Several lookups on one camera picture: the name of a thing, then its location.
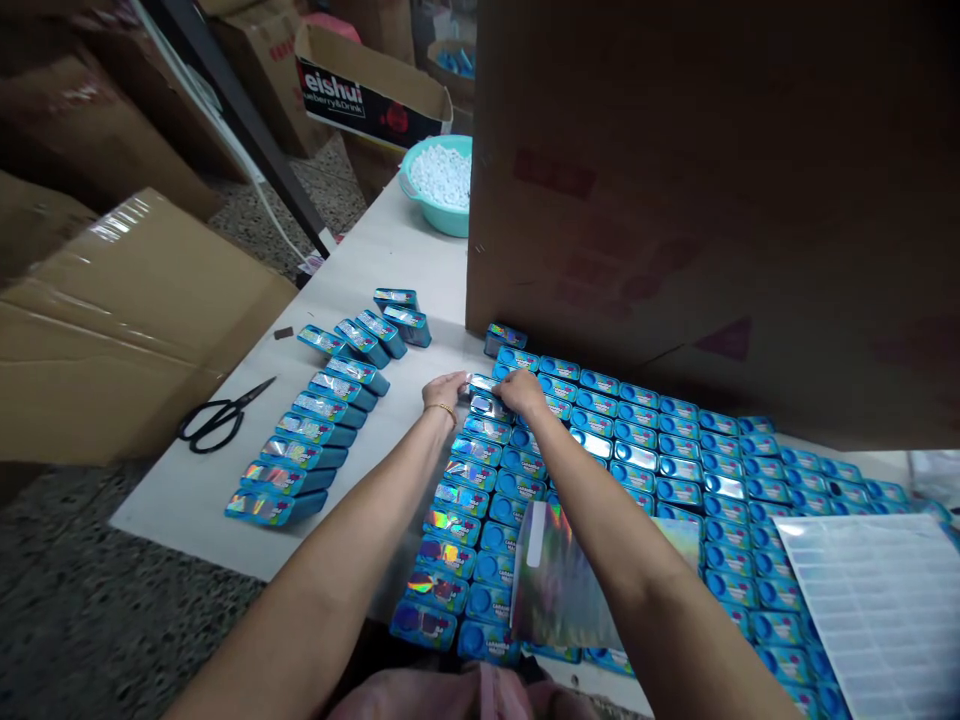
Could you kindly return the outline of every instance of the gold bracelet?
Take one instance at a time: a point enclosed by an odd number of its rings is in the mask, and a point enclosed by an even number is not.
[[[424,410],[427,410],[432,407],[442,407],[444,410],[450,413],[450,417],[453,418],[453,427],[454,428],[457,427],[457,414],[453,411],[452,407],[450,407],[449,405],[444,405],[443,403],[436,403],[434,405],[427,405],[427,407],[425,407]]]

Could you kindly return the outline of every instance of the table surface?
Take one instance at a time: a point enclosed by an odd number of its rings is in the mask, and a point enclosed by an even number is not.
[[[296,299],[227,378],[214,399],[237,398],[267,378],[277,380],[246,410],[236,438],[209,455],[196,455],[184,442],[174,442],[140,485],[120,506],[111,524],[133,535],[269,581],[297,546],[336,507],[350,489],[392,448],[420,414],[420,390],[434,377],[454,370],[490,375],[493,361],[480,338],[463,326],[466,303],[467,241],[433,230],[419,206],[400,190],[396,178],[364,214]],[[390,381],[350,449],[346,463],[329,489],[323,511],[290,528],[268,529],[232,520],[223,510],[247,465],[273,434],[277,420],[326,360],[295,337],[276,340],[275,330],[294,332],[309,324],[332,330],[345,317],[376,310],[377,287],[414,288],[421,310],[429,317],[429,348],[409,347],[383,375]],[[461,418],[464,408],[460,408]],[[216,437],[210,436],[210,442]],[[906,453],[837,453],[790,439],[790,443],[861,466],[864,475],[905,483]],[[435,471],[442,474],[446,453]],[[389,622],[419,547],[421,518],[433,496],[421,500],[371,605],[369,617]],[[637,683],[589,665],[541,663],[557,682],[609,697],[614,703],[650,714]]]

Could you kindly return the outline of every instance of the speckled floor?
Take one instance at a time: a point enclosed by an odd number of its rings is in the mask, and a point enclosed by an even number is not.
[[[334,234],[353,227],[365,204],[339,137],[291,167]],[[210,224],[292,279],[299,259],[253,188],[216,187],[227,205]],[[265,194],[290,240],[312,250]],[[109,527],[149,467],[50,468],[0,510],[0,720],[157,718],[263,589]]]

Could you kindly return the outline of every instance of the small black object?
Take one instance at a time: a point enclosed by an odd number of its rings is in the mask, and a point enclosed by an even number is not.
[[[240,430],[240,423],[243,422],[243,408],[253,402],[257,396],[270,387],[270,384],[276,379],[277,376],[274,375],[269,380],[257,385],[250,392],[240,396],[240,398],[237,400],[211,400],[210,402],[203,403],[203,405],[198,405],[193,410],[188,412],[184,416],[183,420],[180,421],[180,429],[177,431],[177,437],[181,440],[188,441],[190,443],[190,451],[195,452],[198,455],[205,455],[207,453],[214,452],[215,450],[219,450],[233,440],[234,437],[236,437],[237,432]],[[197,416],[201,412],[213,407],[219,407],[220,409],[217,410],[213,417],[207,420],[197,430],[192,433],[187,433],[187,428],[190,426],[190,423],[196,420]],[[199,447],[198,443],[202,438],[212,433],[221,425],[226,425],[231,420],[234,421],[233,428],[230,430],[230,433],[227,435],[227,437],[211,447]]]

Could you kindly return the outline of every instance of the scissors handle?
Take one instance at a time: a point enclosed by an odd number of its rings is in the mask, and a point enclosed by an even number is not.
[[[203,425],[194,430],[192,433],[187,432],[187,429],[194,420],[197,419],[197,416],[204,410],[208,410],[212,407],[220,407],[219,410],[207,420]],[[226,425],[228,422],[233,420],[233,427],[230,429],[230,432],[227,436],[218,442],[216,445],[211,447],[201,448],[199,442],[202,438],[209,435],[211,432],[216,430],[221,425]],[[206,402],[203,405],[198,405],[193,410],[191,410],[180,422],[180,428],[177,431],[177,437],[181,440],[188,440],[190,442],[190,450],[199,454],[205,455],[206,453],[211,453],[214,450],[219,450],[228,442],[233,440],[236,437],[237,433],[240,431],[240,423],[243,422],[243,411],[239,408],[237,403],[233,400],[211,400]]]

